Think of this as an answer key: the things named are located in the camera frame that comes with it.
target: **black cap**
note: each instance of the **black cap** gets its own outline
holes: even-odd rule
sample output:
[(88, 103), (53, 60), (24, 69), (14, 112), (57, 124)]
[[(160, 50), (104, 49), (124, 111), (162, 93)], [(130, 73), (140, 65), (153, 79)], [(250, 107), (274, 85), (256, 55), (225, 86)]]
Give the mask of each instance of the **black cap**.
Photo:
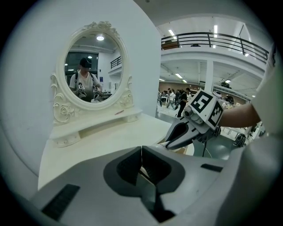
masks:
[(84, 57), (80, 60), (80, 65), (84, 68), (91, 68), (92, 67), (92, 60)]

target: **black vent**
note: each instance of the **black vent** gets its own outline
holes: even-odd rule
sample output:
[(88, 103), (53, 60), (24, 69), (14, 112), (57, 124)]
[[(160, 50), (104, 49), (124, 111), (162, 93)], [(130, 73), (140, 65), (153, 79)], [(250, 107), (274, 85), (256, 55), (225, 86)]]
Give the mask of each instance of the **black vent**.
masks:
[(80, 187), (76, 185), (66, 185), (42, 210), (54, 220), (58, 220), (67, 206), (71, 203)]

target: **black railing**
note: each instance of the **black railing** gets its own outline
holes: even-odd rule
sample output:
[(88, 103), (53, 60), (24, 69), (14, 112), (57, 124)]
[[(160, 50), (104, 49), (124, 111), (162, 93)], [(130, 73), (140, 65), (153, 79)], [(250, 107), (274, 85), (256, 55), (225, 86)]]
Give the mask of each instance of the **black railing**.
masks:
[(115, 60), (111, 61), (111, 69), (112, 69), (113, 67), (118, 66), (118, 65), (121, 64), (121, 63), (122, 63), (122, 60), (121, 60), (121, 57), (119, 56), (119, 57), (117, 57)]
[(244, 56), (252, 56), (264, 63), (267, 61), (268, 51), (264, 48), (232, 35), (215, 34), (212, 32), (193, 32), (176, 34), (161, 39), (161, 49), (174, 49), (182, 47), (208, 46), (210, 48), (224, 47), (235, 50)]

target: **oval mirror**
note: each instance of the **oval mirror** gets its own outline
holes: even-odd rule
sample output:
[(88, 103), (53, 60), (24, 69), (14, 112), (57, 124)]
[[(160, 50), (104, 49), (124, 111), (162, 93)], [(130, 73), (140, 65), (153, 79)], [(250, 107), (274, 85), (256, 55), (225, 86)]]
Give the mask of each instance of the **oval mirror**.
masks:
[(90, 31), (70, 48), (65, 58), (65, 78), (79, 99), (99, 103), (118, 89), (122, 59), (115, 40), (108, 34)]

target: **white vanity table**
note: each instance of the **white vanity table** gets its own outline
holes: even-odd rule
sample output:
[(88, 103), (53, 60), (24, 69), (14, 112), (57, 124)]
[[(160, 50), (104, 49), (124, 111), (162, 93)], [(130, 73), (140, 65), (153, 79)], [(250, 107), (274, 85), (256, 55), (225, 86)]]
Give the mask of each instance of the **white vanity table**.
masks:
[[(73, 94), (66, 83), (63, 66), (76, 40), (93, 31), (113, 38), (122, 58), (119, 88), (99, 103), (84, 102)], [(126, 47), (109, 22), (92, 23), (72, 35), (51, 76), (54, 128), (42, 155), (38, 189), (81, 161), (129, 147), (153, 145), (165, 137), (171, 125), (143, 114), (134, 106), (129, 64)]]

